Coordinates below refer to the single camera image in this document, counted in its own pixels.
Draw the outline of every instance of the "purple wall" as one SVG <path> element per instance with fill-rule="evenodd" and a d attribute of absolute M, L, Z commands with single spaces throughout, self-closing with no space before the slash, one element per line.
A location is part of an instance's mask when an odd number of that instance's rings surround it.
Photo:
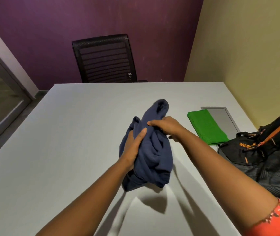
<path fill-rule="evenodd" d="M 39 89 L 80 83 L 71 42 L 127 33 L 138 80 L 183 81 L 203 0 L 0 0 L 0 36 Z"/>

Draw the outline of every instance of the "person's right hand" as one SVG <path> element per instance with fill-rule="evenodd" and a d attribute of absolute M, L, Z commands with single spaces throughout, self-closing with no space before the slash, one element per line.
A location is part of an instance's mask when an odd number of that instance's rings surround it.
<path fill-rule="evenodd" d="M 165 134 L 171 135 L 174 139 L 177 138 L 177 135 L 180 131 L 184 130 L 185 128 L 177 122 L 177 120 L 173 119 L 172 117 L 164 117 L 162 120 L 152 120 L 147 122 L 149 126 L 156 126 L 159 127 L 164 131 Z"/>

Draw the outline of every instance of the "forearm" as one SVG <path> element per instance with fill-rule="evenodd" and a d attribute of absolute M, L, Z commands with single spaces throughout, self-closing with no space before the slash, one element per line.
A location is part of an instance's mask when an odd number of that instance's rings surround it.
<path fill-rule="evenodd" d="M 186 129 L 176 136 L 209 189 L 240 232 L 264 219 L 277 199 Z"/>
<path fill-rule="evenodd" d="M 50 221 L 37 236 L 93 235 L 116 195 L 128 166 L 112 165 L 95 183 Z"/>

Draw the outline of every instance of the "yellow wall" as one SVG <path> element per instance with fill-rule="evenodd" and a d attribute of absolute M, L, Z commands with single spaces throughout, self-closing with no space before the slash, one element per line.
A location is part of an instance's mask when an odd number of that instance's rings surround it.
<path fill-rule="evenodd" d="M 280 115 L 280 0 L 204 0 L 185 81 L 224 81 L 253 124 Z"/>

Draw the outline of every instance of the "orange zipper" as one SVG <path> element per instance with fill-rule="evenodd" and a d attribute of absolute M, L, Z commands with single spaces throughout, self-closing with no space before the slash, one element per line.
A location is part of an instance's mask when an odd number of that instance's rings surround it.
<path fill-rule="evenodd" d="M 263 141 L 263 142 L 260 142 L 257 147 L 263 145 L 264 143 L 266 143 L 267 141 L 269 141 L 270 139 L 272 139 L 276 134 L 278 134 L 280 132 L 280 126 L 275 129 L 275 131 L 273 131 L 270 135 L 268 135 L 268 137 Z"/>

